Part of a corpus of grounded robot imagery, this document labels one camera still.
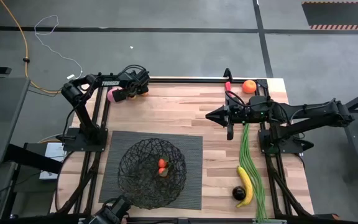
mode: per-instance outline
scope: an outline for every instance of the butcher block table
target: butcher block table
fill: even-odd
[[[281,78],[268,78],[268,89],[273,100],[288,103],[284,81]],[[113,131],[135,131],[143,133],[187,134],[203,137],[203,181],[202,209],[188,210],[178,208],[158,208],[153,210],[132,207],[131,217],[198,217],[198,218],[254,218],[256,216],[256,198],[248,206],[236,208],[239,203],[232,197],[232,189],[242,185],[237,174],[239,165],[239,149],[243,126],[234,125],[234,138],[226,140],[227,130],[207,120],[205,114],[224,104],[224,84],[212,83],[150,83],[149,94],[138,96],[134,100],[112,103],[109,109],[106,127],[109,129],[108,145],[102,153],[99,173],[94,193],[92,214],[97,212],[102,203],[99,195],[103,181],[104,169],[109,153]],[[240,84],[232,84],[232,91],[245,102],[252,95],[242,92]],[[101,108],[104,106],[107,88],[103,90]],[[92,117],[96,92],[88,100],[86,108]],[[99,111],[100,124],[103,110]],[[72,126],[78,127],[80,122],[75,116]],[[267,177],[265,157],[260,153],[257,131],[259,124],[250,124],[249,146],[254,164],[262,177],[265,187],[265,204],[267,215],[274,217],[272,199]],[[58,207],[60,208],[76,189],[84,152],[74,152],[63,166],[58,181]],[[303,164],[293,154],[283,154],[282,161],[288,188],[306,211],[313,213],[308,184]],[[276,184],[278,201],[284,212],[283,195]],[[85,188],[80,212],[83,211],[88,197]]]

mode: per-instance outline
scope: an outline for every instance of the concrete floor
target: concrete floor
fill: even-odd
[[[6,3],[23,26],[34,26],[41,18],[57,14],[61,26],[71,27],[257,28],[252,0]],[[265,29],[309,29],[301,1],[259,0],[259,4]],[[45,21],[45,25],[54,22]],[[14,26],[1,5],[0,26]],[[67,76],[78,74],[73,62],[42,47],[33,32],[25,34],[33,81],[44,88],[59,89]],[[118,72],[138,63],[155,76],[221,77],[229,67],[236,77],[266,77],[258,34],[56,32],[42,39],[64,56],[76,59],[84,74]],[[358,35],[269,34],[266,42],[273,76],[284,78],[290,103],[317,103],[334,97],[345,103],[358,95]],[[20,33],[0,31],[0,66],[11,67],[12,77],[23,77],[23,57]],[[12,143],[37,142],[61,133],[70,110],[62,96],[28,93]],[[343,129],[321,128],[305,134],[316,144],[305,152],[315,213],[336,213],[345,220],[358,221],[358,179],[348,175],[358,172],[358,160]],[[22,201],[30,203],[34,197]],[[20,211],[34,215],[30,208],[23,205]]]

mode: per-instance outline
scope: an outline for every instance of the orange cable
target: orange cable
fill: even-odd
[[[17,27],[19,28],[20,30],[20,33],[22,34],[22,37],[23,37],[23,41],[24,41],[24,45],[25,45],[25,59],[28,60],[29,59],[29,47],[27,46],[27,40],[25,39],[25,35],[24,35],[24,32],[22,30],[22,27],[20,26],[19,22],[16,20],[16,18],[13,16],[13,13],[11,12],[11,10],[9,10],[9,8],[5,5],[4,1],[3,0],[0,0],[0,2],[2,3],[2,5],[5,7],[6,11],[11,15],[12,19],[15,21]],[[24,62],[24,74],[25,74],[25,77],[26,78],[29,78],[29,74],[27,72],[27,69],[29,67],[29,63],[28,61]],[[30,80],[31,84],[36,87],[37,89],[45,92],[45,93],[49,93],[49,94],[57,94],[57,93],[61,93],[60,90],[58,91],[49,91],[49,90],[45,90],[41,87],[39,87],[37,84],[35,84],[32,80]]]

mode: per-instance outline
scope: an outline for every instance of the gray rug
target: gray rug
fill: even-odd
[[[167,205],[168,208],[201,210],[201,188],[203,178],[203,137],[176,134],[135,133],[113,131],[111,146],[104,171],[99,202],[121,195],[117,184],[118,166],[122,156],[135,143],[149,138],[159,138],[171,142],[179,148],[186,159],[186,184],[179,197]]]

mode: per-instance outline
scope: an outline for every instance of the black wire basket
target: black wire basket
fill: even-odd
[[[160,159],[167,161],[166,176],[159,173]],[[186,162],[180,150],[168,141],[142,140],[122,157],[118,186],[124,196],[139,208],[153,209],[176,200],[185,187]]]

